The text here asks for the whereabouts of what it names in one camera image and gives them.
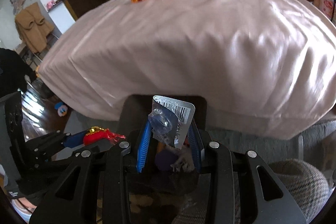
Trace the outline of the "red lantern ornament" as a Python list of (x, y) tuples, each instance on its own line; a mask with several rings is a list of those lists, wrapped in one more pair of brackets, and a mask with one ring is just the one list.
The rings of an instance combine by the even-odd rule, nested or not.
[(89, 128), (84, 135), (83, 144), (85, 146), (88, 146), (102, 139), (106, 139), (112, 145), (115, 145), (120, 141), (124, 141), (126, 139), (126, 136), (111, 132), (108, 128), (93, 126)]

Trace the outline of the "silver blister pack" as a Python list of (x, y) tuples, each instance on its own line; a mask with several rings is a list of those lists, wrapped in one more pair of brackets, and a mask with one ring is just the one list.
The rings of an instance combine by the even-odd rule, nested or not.
[(192, 103), (153, 96), (148, 120), (154, 139), (170, 147), (182, 149), (194, 114), (195, 106)]

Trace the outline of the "black trash bin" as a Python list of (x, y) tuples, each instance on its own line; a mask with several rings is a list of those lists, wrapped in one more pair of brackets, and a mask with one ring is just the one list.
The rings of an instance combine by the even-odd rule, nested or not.
[(125, 161), (130, 191), (181, 196), (195, 190), (206, 115), (207, 102), (200, 96), (129, 96), (119, 132), (131, 143)]

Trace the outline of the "donald duck toy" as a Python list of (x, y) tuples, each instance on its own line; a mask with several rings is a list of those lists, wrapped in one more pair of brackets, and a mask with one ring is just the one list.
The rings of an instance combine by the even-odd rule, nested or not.
[(64, 116), (67, 115), (68, 107), (63, 102), (56, 103), (55, 106), (54, 106), (54, 108), (57, 111), (58, 116), (64, 117)]

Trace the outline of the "white canister pink label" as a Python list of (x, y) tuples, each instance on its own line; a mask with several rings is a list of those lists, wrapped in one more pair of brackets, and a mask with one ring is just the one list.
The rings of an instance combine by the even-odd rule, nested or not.
[(334, 14), (334, 0), (320, 0), (319, 9), (325, 16), (332, 20)]

